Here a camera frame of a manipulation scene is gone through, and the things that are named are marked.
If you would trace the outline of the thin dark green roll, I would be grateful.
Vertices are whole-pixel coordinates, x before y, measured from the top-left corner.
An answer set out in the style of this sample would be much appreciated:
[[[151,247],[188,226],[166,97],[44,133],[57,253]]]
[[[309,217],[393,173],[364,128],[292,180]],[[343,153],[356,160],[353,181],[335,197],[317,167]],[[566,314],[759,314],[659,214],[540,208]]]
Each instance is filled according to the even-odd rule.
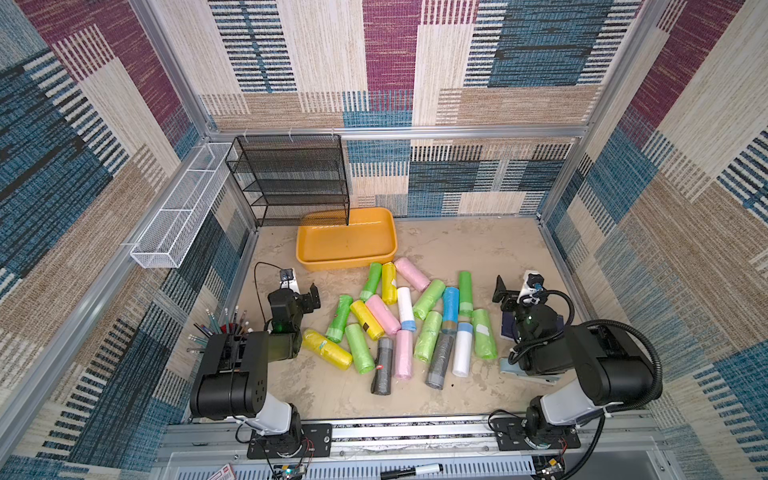
[[[470,318],[474,310],[473,280],[469,271],[460,271],[459,284],[459,315]]]

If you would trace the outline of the large yellow bag roll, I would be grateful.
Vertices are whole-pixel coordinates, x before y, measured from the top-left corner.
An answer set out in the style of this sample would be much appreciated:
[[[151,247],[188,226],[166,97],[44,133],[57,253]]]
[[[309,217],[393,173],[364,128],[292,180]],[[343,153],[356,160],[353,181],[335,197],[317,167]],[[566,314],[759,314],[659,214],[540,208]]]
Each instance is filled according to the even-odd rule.
[[[315,330],[304,331],[302,345],[342,371],[347,370],[353,363],[349,352]]]

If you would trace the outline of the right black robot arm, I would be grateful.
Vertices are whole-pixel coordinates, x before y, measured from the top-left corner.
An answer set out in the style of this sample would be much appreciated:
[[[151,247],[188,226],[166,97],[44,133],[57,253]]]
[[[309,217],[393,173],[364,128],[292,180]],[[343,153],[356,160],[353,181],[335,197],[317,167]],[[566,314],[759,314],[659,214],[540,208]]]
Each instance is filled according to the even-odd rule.
[[[498,278],[492,300],[502,312],[503,335],[514,342],[503,369],[535,380],[576,375],[557,391],[535,397],[522,415],[491,415],[489,428],[501,450],[577,447],[577,425],[661,396],[663,367],[650,340],[619,321],[576,324],[569,295],[546,288],[539,272],[527,271],[518,290]]]

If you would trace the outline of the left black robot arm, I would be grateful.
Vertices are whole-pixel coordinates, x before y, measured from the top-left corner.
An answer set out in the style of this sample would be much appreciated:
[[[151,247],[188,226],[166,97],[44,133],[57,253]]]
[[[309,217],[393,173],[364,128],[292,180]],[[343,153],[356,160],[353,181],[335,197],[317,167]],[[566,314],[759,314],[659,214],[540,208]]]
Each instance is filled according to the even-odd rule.
[[[208,339],[190,397],[194,418],[234,419],[252,429],[263,456],[293,456],[306,445],[297,408],[268,392],[268,364],[295,358],[303,316],[321,307],[318,289],[268,295],[270,331],[219,333]]]

